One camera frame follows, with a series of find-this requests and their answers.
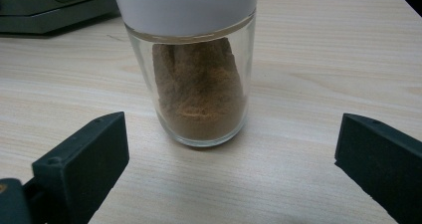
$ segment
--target wood grain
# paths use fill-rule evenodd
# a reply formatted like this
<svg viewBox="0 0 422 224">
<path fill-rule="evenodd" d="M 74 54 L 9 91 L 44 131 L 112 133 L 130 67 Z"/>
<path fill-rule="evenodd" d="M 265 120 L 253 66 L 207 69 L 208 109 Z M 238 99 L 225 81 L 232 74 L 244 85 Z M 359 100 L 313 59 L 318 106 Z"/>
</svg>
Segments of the wood grain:
<svg viewBox="0 0 422 224">
<path fill-rule="evenodd" d="M 161 128 L 120 18 L 0 38 L 0 178 L 124 111 L 130 163 L 91 223 L 395 223 L 334 163 L 344 112 L 422 139 L 422 19 L 403 0 L 259 0 L 249 119 L 192 149 Z"/>
</svg>

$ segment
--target brown powder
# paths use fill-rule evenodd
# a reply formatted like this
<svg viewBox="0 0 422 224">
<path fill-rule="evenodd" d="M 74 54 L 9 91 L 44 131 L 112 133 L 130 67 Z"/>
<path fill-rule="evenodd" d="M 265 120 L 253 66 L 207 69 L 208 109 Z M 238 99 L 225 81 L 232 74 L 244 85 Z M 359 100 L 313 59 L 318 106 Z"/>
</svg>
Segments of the brown powder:
<svg viewBox="0 0 422 224">
<path fill-rule="evenodd" d="M 227 38 L 152 47 L 160 111 L 168 127 L 190 139 L 215 139 L 239 124 L 245 106 Z"/>
</svg>

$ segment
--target glass jar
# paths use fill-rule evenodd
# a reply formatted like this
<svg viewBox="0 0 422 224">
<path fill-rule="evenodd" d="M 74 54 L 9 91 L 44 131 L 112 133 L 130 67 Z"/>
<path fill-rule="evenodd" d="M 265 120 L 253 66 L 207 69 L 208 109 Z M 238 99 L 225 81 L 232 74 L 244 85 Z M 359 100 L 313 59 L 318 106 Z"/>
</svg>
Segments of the glass jar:
<svg viewBox="0 0 422 224">
<path fill-rule="evenodd" d="M 236 5 L 236 15 L 231 11 L 216 22 L 221 0 L 219 5 L 209 1 L 199 10 L 173 15 L 169 26 L 161 23 L 161 13 L 151 15 L 155 21 L 148 25 L 132 22 L 132 17 L 125 19 L 123 4 L 117 0 L 161 125 L 172 138 L 191 146 L 229 140 L 242 128 L 248 109 L 256 0 L 244 1 L 247 9 Z M 161 7 L 167 7 L 168 1 L 161 2 L 165 4 Z M 186 3 L 192 1 L 171 1 L 182 7 Z M 197 16 L 209 22 L 203 24 Z"/>
</svg>

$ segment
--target gray object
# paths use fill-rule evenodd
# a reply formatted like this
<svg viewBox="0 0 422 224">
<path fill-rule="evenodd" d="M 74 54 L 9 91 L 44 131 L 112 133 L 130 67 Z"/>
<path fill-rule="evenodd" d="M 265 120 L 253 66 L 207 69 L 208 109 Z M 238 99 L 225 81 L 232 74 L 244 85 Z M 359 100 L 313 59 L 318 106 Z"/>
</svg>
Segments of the gray object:
<svg viewBox="0 0 422 224">
<path fill-rule="evenodd" d="M 45 34 L 116 11 L 115 0 L 0 0 L 0 33 Z"/>
<path fill-rule="evenodd" d="M 124 112 L 98 117 L 32 163 L 25 185 L 0 179 L 0 223 L 89 223 L 128 162 Z"/>
<path fill-rule="evenodd" d="M 378 120 L 342 118 L 335 165 L 398 223 L 422 223 L 422 142 Z"/>
</svg>

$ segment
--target white plastic lid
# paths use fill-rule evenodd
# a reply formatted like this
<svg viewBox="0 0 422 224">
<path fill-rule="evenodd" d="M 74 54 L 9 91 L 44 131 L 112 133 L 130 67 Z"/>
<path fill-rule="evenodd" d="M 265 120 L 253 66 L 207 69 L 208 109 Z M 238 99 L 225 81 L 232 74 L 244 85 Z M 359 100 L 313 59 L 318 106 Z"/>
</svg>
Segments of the white plastic lid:
<svg viewBox="0 0 422 224">
<path fill-rule="evenodd" d="M 156 36 L 196 36 L 230 27 L 249 15 L 257 0 L 116 0 L 124 23 Z"/>
</svg>

